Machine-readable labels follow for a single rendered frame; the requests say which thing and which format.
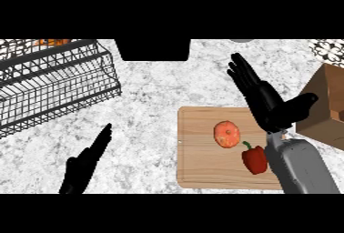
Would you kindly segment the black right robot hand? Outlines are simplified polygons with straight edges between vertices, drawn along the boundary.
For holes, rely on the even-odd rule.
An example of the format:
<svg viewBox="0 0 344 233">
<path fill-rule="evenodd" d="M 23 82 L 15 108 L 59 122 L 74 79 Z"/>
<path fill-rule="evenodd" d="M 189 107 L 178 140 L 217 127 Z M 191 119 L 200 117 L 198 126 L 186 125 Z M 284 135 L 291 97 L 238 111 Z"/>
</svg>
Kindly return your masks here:
<svg viewBox="0 0 344 233">
<path fill-rule="evenodd" d="M 268 133 L 293 127 L 293 123 L 309 117 L 310 108 L 319 100 L 315 93 L 305 93 L 285 101 L 271 85 L 260 79 L 248 61 L 240 53 L 232 54 L 228 74 L 244 94 L 257 124 Z"/>
</svg>

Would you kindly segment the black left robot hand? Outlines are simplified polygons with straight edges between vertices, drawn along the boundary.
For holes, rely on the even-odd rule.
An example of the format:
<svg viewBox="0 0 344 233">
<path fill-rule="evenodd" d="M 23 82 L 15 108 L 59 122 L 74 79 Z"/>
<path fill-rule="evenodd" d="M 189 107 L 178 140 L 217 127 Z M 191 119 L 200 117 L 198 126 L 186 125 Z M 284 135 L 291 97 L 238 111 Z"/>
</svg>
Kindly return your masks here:
<svg viewBox="0 0 344 233">
<path fill-rule="evenodd" d="M 98 161 L 104 155 L 107 146 L 113 140 L 113 124 L 108 124 L 98 134 L 98 138 L 77 157 L 67 161 L 67 173 L 64 177 L 61 194 L 82 194 L 96 170 Z"/>
</svg>

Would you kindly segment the brown cardboard box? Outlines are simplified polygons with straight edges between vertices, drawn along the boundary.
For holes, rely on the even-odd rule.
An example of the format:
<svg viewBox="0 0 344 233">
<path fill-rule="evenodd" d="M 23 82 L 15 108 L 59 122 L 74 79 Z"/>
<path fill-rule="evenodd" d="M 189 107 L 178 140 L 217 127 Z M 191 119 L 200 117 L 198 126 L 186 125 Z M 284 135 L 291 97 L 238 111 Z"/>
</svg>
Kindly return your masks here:
<svg viewBox="0 0 344 233">
<path fill-rule="evenodd" d="M 296 132 L 344 151 L 344 68 L 322 64 L 302 93 L 319 97 Z"/>
</svg>

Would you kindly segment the red bell pepper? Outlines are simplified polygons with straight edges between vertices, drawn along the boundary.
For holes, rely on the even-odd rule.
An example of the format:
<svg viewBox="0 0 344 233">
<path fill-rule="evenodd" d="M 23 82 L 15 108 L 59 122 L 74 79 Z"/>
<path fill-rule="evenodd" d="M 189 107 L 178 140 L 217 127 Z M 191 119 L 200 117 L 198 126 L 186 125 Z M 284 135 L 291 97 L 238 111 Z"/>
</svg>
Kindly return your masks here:
<svg viewBox="0 0 344 233">
<path fill-rule="evenodd" d="M 246 141 L 247 151 L 243 152 L 243 160 L 246 167 L 253 175 L 259 175 L 266 172 L 268 169 L 268 158 L 265 155 L 263 148 L 260 146 L 253 147 Z"/>
</svg>

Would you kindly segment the wooden cutting board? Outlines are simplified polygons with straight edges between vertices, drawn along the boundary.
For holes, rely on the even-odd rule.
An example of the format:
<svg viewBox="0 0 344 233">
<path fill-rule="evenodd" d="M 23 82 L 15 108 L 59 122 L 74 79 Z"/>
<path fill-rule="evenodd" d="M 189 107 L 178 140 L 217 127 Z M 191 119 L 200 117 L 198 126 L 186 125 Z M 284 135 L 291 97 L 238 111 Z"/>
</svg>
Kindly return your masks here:
<svg viewBox="0 0 344 233">
<path fill-rule="evenodd" d="M 240 127 L 241 143 L 223 148 L 214 138 L 222 121 Z M 266 132 L 247 107 L 182 106 L 178 111 L 178 183 L 183 188 L 281 189 L 272 170 L 253 175 L 243 161 L 250 145 L 266 147 Z"/>
</svg>

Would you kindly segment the black and white patterned mat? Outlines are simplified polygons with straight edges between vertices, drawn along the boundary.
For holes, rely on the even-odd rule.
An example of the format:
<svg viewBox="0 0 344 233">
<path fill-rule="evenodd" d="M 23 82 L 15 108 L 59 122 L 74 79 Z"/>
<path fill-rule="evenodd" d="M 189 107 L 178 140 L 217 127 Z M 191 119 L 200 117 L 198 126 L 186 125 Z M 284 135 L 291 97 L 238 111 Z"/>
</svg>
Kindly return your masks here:
<svg viewBox="0 0 344 233">
<path fill-rule="evenodd" d="M 324 63 L 344 68 L 344 39 L 309 39 L 308 44 Z"/>
</svg>

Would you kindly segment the black appliance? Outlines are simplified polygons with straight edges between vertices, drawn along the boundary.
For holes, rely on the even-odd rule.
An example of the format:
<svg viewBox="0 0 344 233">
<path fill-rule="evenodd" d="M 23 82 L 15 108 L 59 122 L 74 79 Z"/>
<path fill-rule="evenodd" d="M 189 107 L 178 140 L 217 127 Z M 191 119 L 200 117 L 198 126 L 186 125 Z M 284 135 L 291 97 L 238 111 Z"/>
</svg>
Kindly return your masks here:
<svg viewBox="0 0 344 233">
<path fill-rule="evenodd" d="M 189 39 L 116 39 L 124 61 L 186 61 Z"/>
</svg>

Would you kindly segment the orange item in basket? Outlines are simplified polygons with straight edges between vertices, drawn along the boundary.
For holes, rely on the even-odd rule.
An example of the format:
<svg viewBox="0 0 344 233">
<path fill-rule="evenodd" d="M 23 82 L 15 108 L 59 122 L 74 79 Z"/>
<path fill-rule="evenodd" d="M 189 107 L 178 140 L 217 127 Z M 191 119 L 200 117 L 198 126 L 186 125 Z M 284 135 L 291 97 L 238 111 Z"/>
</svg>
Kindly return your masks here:
<svg viewBox="0 0 344 233">
<path fill-rule="evenodd" d="M 73 39 L 39 39 L 36 46 L 62 46 L 71 42 Z"/>
</svg>

